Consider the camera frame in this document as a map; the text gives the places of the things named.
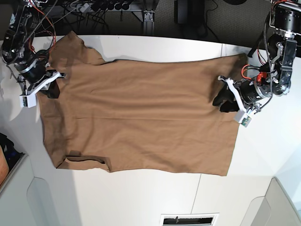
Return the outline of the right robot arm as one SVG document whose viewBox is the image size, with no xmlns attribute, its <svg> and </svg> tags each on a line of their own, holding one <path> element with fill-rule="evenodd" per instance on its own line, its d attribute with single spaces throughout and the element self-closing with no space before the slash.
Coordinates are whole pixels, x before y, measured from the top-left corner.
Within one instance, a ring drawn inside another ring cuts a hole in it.
<svg viewBox="0 0 301 226">
<path fill-rule="evenodd" d="M 50 69 L 49 57 L 56 44 L 56 32 L 52 31 L 49 48 L 36 51 L 33 39 L 37 30 L 48 20 L 49 12 L 43 12 L 46 0 L 5 0 L 10 4 L 13 13 L 5 33 L 1 48 L 2 60 L 7 68 L 14 66 L 19 75 L 11 73 L 22 90 L 27 95 L 31 91 L 41 92 L 48 98 L 56 99 L 60 90 L 55 80 L 65 78 L 65 73 Z"/>
</svg>

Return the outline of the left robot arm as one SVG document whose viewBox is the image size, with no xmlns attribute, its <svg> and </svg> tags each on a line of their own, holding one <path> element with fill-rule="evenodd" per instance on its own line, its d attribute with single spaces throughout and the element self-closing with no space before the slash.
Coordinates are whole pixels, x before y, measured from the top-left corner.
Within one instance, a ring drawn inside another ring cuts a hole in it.
<svg viewBox="0 0 301 226">
<path fill-rule="evenodd" d="M 261 100 L 270 102 L 273 96 L 285 95 L 290 90 L 298 48 L 296 36 L 301 34 L 301 2 L 273 0 L 271 4 L 263 31 L 248 53 L 252 57 L 259 52 L 259 44 L 263 42 L 267 59 L 259 60 L 261 66 L 244 65 L 240 80 L 218 78 L 224 86 L 214 98 L 213 106 L 221 112 L 258 113 L 265 107 Z"/>
</svg>

